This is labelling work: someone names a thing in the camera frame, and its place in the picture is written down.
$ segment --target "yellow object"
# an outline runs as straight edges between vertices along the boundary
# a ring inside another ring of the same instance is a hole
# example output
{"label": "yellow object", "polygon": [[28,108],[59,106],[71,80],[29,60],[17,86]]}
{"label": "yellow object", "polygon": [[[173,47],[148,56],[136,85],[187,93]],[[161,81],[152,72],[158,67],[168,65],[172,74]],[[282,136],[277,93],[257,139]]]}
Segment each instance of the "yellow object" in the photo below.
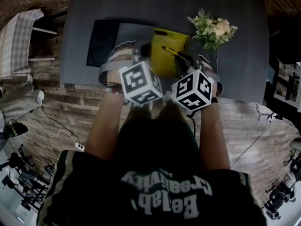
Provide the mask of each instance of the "yellow object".
{"label": "yellow object", "polygon": [[188,47],[189,41],[188,35],[156,28],[151,43],[150,64],[152,70],[158,76],[177,78],[174,56],[179,56],[177,52]]}

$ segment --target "white cube with black pattern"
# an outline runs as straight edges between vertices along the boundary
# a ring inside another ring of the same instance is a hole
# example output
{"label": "white cube with black pattern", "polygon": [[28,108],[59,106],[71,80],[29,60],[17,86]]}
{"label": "white cube with black pattern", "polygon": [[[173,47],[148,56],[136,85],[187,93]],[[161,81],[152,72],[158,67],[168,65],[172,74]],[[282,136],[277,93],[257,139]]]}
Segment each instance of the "white cube with black pattern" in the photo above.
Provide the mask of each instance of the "white cube with black pattern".
{"label": "white cube with black pattern", "polygon": [[210,105],[213,83],[212,78],[196,70],[172,85],[174,101],[189,111]]}
{"label": "white cube with black pattern", "polygon": [[162,98],[160,79],[145,61],[123,67],[119,73],[124,96],[129,101],[143,105]]}

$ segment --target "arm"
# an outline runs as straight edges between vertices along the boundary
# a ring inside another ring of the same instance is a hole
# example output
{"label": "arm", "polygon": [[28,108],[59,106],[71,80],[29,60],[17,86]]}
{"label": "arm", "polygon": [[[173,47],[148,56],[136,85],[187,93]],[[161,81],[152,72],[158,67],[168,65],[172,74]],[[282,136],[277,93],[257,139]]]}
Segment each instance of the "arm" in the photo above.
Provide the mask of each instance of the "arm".
{"label": "arm", "polygon": [[[118,71],[108,72],[109,82],[120,82]],[[110,160],[114,154],[119,132],[120,113],[123,100],[112,93],[106,93],[88,136],[85,152],[103,160]]]}
{"label": "arm", "polygon": [[[216,82],[213,97],[216,95]],[[200,157],[206,171],[230,169],[230,161],[222,131],[218,105],[213,103],[202,110]]]}

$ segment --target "flower bouquet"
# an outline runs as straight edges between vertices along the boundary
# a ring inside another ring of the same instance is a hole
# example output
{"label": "flower bouquet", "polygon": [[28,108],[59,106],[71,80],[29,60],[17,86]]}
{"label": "flower bouquet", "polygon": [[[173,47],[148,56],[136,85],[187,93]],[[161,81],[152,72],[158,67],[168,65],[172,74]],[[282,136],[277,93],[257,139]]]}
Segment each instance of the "flower bouquet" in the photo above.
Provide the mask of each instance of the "flower bouquet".
{"label": "flower bouquet", "polygon": [[215,20],[202,9],[195,18],[187,19],[197,28],[193,39],[201,40],[205,49],[218,49],[221,44],[228,42],[238,29],[236,26],[230,26],[226,19]]}

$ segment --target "gray table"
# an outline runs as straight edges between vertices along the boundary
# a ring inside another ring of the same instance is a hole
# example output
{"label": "gray table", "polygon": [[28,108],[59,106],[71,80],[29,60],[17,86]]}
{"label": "gray table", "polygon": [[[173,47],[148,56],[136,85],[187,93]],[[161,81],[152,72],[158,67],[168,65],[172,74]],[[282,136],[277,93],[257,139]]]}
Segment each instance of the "gray table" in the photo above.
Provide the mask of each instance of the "gray table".
{"label": "gray table", "polygon": [[150,20],[159,28],[193,35],[195,29],[186,17],[195,16],[198,8],[238,27],[234,38],[219,49],[223,97],[262,102],[269,63],[263,0],[71,0],[63,34],[61,83],[99,84],[99,68],[86,66],[96,19]]}

